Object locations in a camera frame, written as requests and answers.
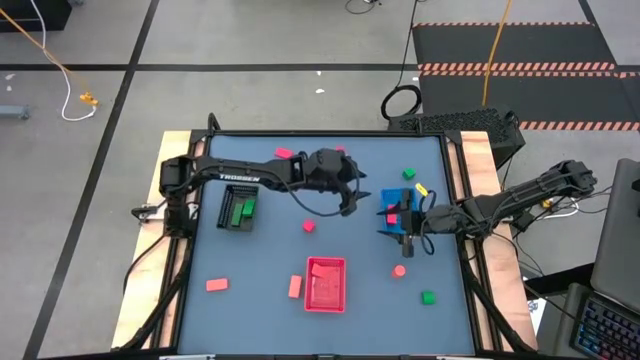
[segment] yellow cable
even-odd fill
[[[17,22],[15,22],[15,20],[13,20],[11,18],[11,16],[9,16],[9,14],[7,14],[4,9],[0,8],[0,14],[2,14],[2,16],[4,16],[10,23],[11,25],[13,25],[16,29],[20,30],[20,32],[26,36],[29,40],[31,40],[32,43],[34,43],[37,47],[39,47],[40,49],[42,49],[42,51],[45,52],[45,54],[47,54],[51,59],[51,62],[54,63],[55,65],[58,65],[62,71],[66,71],[68,74],[75,76],[79,81],[80,81],[80,85],[84,88],[85,92],[91,93],[91,91],[89,91],[89,86],[87,85],[86,80],[74,73],[73,71],[67,69],[64,65],[62,65],[58,59],[56,59],[47,49],[44,48],[44,46],[42,46],[42,44],[40,44],[37,40],[35,40],[33,37],[31,37],[31,35],[29,35],[28,32],[26,32],[22,26],[20,26]]]
[[[491,75],[491,65],[493,65],[493,55],[496,53],[496,49],[498,48],[498,43],[500,42],[500,35],[502,35],[502,28],[504,27],[504,23],[507,21],[507,16],[509,16],[509,11],[511,11],[511,3],[513,0],[509,0],[507,3],[507,8],[504,9],[504,14],[502,15],[502,20],[500,20],[500,26],[498,27],[498,33],[496,34],[496,38],[493,41],[493,47],[491,48],[491,54],[489,54],[489,62],[487,62],[487,71],[484,73],[484,89],[482,90],[482,106],[487,106],[487,95],[489,92],[489,75]]]

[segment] orange striped tape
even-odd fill
[[[487,63],[426,63],[418,65],[422,71],[487,71]],[[491,71],[611,71],[608,62],[538,62],[493,63]]]
[[[485,76],[484,71],[423,71],[420,76]],[[492,71],[491,76],[502,77],[619,77],[611,71]]]
[[[627,77],[640,77],[640,72],[621,72],[620,79],[624,79]]]
[[[520,130],[637,131],[635,121],[521,121]]]
[[[422,26],[498,26],[498,22],[437,22],[414,23],[413,27]],[[510,22],[507,26],[554,26],[554,25],[593,25],[588,21],[555,21],[555,22]]]

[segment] green block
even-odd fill
[[[422,292],[422,305],[433,305],[436,303],[436,294],[431,291]]]
[[[414,168],[406,168],[402,172],[402,177],[404,177],[405,180],[411,180],[414,176],[416,176],[416,169]]]
[[[242,218],[242,204],[236,204],[233,208],[233,215],[231,216],[231,226],[240,226],[240,219]]]
[[[244,203],[244,207],[242,208],[242,216],[251,217],[253,215],[253,209],[255,208],[256,201],[254,199],[249,199]]]

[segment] wooden table frame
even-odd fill
[[[189,151],[201,154],[204,150],[204,142],[197,141],[196,133],[191,131],[167,131],[164,133],[158,159],[151,182],[151,189],[147,198],[150,204],[160,203],[163,198],[158,192],[160,177],[160,163],[168,158],[187,154]],[[461,144],[448,143],[449,160],[451,164],[453,185],[458,199],[469,195],[495,194],[500,191],[498,176],[493,162],[491,147],[487,134],[484,132],[462,132]],[[138,235],[138,242],[134,252],[134,259],[143,252],[151,243],[162,235],[163,225],[161,221],[151,221],[144,224]],[[508,225],[499,225],[495,232],[511,238]],[[176,275],[182,261],[186,241],[165,238],[141,261],[131,273],[128,286],[120,309],[120,315],[113,338],[113,347],[121,346],[127,342],[144,323],[148,314],[159,300],[161,289]],[[514,247],[500,237],[491,236],[481,246],[484,250],[486,263],[486,275],[490,279],[491,294],[494,303],[507,319],[520,337],[531,347],[537,348],[537,342],[533,325],[529,315],[522,276]],[[473,256],[480,247],[467,242],[467,252]],[[478,263],[471,262],[473,271],[478,275]],[[167,309],[161,323],[159,336],[151,337],[145,347],[169,347],[174,343],[174,324],[176,324],[176,311],[178,296],[176,296]],[[487,313],[476,298],[475,309],[477,312],[478,328],[480,332],[479,342],[481,349],[494,350],[500,343],[504,350],[510,350],[509,345],[501,339],[496,339],[495,328],[490,326]]]

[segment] computer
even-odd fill
[[[618,161],[600,245],[591,276],[593,291],[575,291],[569,345],[594,359],[640,359],[640,163]]]

